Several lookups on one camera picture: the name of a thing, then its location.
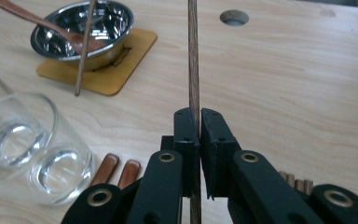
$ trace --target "metal grommet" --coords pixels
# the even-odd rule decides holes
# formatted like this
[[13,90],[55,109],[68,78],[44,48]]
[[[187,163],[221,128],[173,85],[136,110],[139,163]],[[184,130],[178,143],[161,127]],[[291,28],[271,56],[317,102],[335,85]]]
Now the metal grommet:
[[93,207],[99,207],[112,199],[112,192],[109,189],[96,189],[87,198],[87,203]]
[[170,162],[175,160],[175,156],[172,153],[161,153],[158,155],[158,159],[163,162]]
[[248,162],[257,162],[258,161],[258,157],[253,154],[253,153],[243,153],[241,155],[241,158],[244,160],[244,161],[248,161]]
[[334,189],[330,189],[324,192],[324,197],[330,202],[340,207],[352,207],[353,200],[346,194]]

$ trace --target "black clamp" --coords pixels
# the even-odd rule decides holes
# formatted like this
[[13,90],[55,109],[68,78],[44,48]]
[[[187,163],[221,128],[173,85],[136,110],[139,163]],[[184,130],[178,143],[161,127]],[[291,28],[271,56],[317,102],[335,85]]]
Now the black clamp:
[[233,223],[358,223],[358,196],[334,185],[310,195],[290,187],[261,154],[242,150],[222,115],[201,110],[200,140],[189,108],[174,114],[144,176],[123,190],[86,189],[62,223],[181,223],[182,198],[197,191],[200,160],[208,198],[228,198]]

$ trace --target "table surface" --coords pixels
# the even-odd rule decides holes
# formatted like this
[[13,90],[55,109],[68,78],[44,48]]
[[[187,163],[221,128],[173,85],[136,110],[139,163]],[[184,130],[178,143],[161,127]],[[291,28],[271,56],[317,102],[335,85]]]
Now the table surface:
[[[70,0],[13,2],[44,17]],[[143,168],[173,132],[173,113],[188,107],[187,2],[124,2],[134,27],[158,40],[115,96],[37,75],[45,58],[30,45],[34,24],[0,9],[0,78],[13,91],[49,97],[100,163],[108,152]],[[244,149],[280,171],[358,194],[358,7],[289,0],[201,0],[200,106],[219,111]],[[228,26],[222,12],[250,20]],[[118,182],[122,162],[112,184]],[[183,223],[188,223],[184,199]],[[0,223],[59,223],[70,204],[45,207],[0,199]],[[203,223],[229,223],[224,199],[207,201]]]

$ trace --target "stainless steel bowl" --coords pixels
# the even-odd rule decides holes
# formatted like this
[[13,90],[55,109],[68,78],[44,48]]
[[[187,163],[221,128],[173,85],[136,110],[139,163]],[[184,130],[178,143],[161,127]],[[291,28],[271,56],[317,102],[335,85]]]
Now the stainless steel bowl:
[[[63,7],[46,16],[62,28],[84,34],[90,1]],[[96,3],[90,35],[106,42],[106,47],[89,52],[85,70],[95,70],[112,63],[123,49],[123,38],[133,25],[131,10],[113,1]],[[78,66],[80,55],[66,39],[55,31],[36,26],[31,35],[31,45],[39,54]]]

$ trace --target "square coaster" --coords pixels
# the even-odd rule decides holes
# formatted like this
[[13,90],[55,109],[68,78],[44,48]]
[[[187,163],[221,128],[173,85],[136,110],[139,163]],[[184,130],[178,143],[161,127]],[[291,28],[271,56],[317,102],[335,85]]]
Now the square coaster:
[[[81,88],[102,95],[115,95],[123,88],[133,70],[157,39],[152,31],[132,28],[124,38],[124,49],[119,58],[108,66],[95,71],[84,71]],[[46,59],[36,69],[41,77],[76,84],[77,67],[53,59]]]

